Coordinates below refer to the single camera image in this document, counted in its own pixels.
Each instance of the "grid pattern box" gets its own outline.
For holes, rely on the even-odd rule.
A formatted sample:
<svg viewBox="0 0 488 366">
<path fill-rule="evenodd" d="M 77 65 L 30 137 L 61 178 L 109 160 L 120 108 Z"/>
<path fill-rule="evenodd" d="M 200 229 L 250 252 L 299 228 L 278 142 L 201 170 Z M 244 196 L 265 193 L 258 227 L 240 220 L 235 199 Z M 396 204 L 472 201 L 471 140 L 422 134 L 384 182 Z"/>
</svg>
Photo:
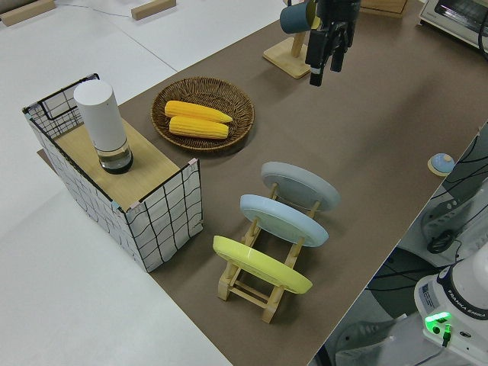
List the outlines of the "grid pattern box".
<svg viewBox="0 0 488 366">
<path fill-rule="evenodd" d="M 185 167 L 154 187 L 127 210 L 100 188 L 56 143 L 83 123 L 73 98 L 75 87 L 92 74 L 24 108 L 51 166 L 81 208 L 107 231 L 145 271 L 167 262 L 203 229 L 200 162 Z"/>
</svg>

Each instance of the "white tabletop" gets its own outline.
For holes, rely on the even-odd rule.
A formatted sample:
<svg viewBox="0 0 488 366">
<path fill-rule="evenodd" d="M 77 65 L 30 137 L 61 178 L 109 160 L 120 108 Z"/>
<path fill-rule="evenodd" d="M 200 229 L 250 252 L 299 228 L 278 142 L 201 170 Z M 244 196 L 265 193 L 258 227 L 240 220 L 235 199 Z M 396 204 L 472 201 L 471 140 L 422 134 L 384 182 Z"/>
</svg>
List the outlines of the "white tabletop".
<svg viewBox="0 0 488 366">
<path fill-rule="evenodd" d="M 62 0 L 35 18 L 0 24 L 2 365 L 229 364 L 75 203 L 37 156 L 21 113 L 93 72 L 120 104 L 277 20 L 284 6 L 181 0 L 129 18 L 141 3 Z"/>
</svg>

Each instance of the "white casing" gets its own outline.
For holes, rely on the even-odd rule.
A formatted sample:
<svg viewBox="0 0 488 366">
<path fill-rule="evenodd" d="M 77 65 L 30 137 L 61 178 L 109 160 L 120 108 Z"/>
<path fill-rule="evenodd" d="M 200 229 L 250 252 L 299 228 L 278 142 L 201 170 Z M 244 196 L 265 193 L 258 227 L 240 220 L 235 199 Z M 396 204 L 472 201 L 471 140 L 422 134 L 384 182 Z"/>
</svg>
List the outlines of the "white casing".
<svg viewBox="0 0 488 366">
<path fill-rule="evenodd" d="M 446 268 L 439 276 L 444 277 Z M 437 282 L 437 275 L 427 276 L 417 282 L 414 298 L 422 318 L 440 312 L 451 313 L 451 341 L 448 350 L 466 358 L 472 364 L 488 366 L 488 319 L 479 320 L 468 316 L 455 307 L 447 298 L 444 288 Z M 476 307 L 487 309 L 488 290 L 488 245 L 475 255 L 457 263 L 452 272 L 452 281 L 461 296 Z M 439 324 L 439 334 L 430 332 L 424 324 L 424 335 L 438 344 L 442 343 L 444 325 Z"/>
<path fill-rule="evenodd" d="M 89 80 L 74 92 L 79 113 L 96 150 L 110 152 L 122 147 L 126 134 L 112 87 L 101 80 Z"/>
</svg>

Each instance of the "brown table mat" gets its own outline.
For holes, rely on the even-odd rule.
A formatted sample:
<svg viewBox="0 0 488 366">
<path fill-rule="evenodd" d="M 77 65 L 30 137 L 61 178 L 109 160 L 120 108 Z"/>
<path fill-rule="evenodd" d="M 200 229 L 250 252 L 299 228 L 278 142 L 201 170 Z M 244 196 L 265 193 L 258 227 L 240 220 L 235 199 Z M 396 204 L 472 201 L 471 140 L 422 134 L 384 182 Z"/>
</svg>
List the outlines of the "brown table mat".
<svg viewBox="0 0 488 366">
<path fill-rule="evenodd" d="M 177 165 L 201 159 L 204 231 L 151 275 L 235 365 L 305 365 L 441 183 L 427 160 L 440 152 L 458 159 L 488 116 L 486 62 L 417 25 L 421 4 L 408 6 L 402 19 L 361 13 L 342 72 L 326 72 L 320 88 L 262 57 L 287 37 L 274 23 L 120 107 Z M 242 150 L 185 152 L 154 130 L 154 97 L 191 76 L 227 80 L 251 98 L 255 126 Z M 257 306 L 232 294 L 228 302 L 217 298 L 225 261 L 212 250 L 214 235 L 244 235 L 239 198 L 268 194 L 260 179 L 268 161 L 310 170 L 342 195 L 335 210 L 316 216 L 329 241 L 304 248 L 295 267 L 313 287 L 285 294 L 271 325 Z M 277 258 L 289 249 L 266 235 L 256 248 Z"/>
</svg>

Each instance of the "glass base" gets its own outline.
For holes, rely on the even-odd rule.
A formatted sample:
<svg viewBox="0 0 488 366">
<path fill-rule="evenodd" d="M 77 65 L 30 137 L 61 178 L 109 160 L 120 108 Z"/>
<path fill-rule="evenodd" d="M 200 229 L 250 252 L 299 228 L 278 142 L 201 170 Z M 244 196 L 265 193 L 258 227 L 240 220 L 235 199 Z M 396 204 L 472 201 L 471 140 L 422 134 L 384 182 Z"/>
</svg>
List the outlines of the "glass base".
<svg viewBox="0 0 488 366">
<path fill-rule="evenodd" d="M 108 168 L 107 166 L 104 166 L 102 161 L 100 161 L 101 167 L 110 174 L 123 174 L 125 172 L 128 172 L 130 167 L 132 166 L 132 163 L 134 161 L 134 157 L 132 154 L 130 154 L 130 160 L 125 166 L 121 166 L 120 168 Z"/>
<path fill-rule="evenodd" d="M 122 174 L 127 172 L 134 161 L 132 151 L 127 142 L 121 148 L 105 152 L 97 151 L 101 167 L 111 174 Z"/>
</svg>

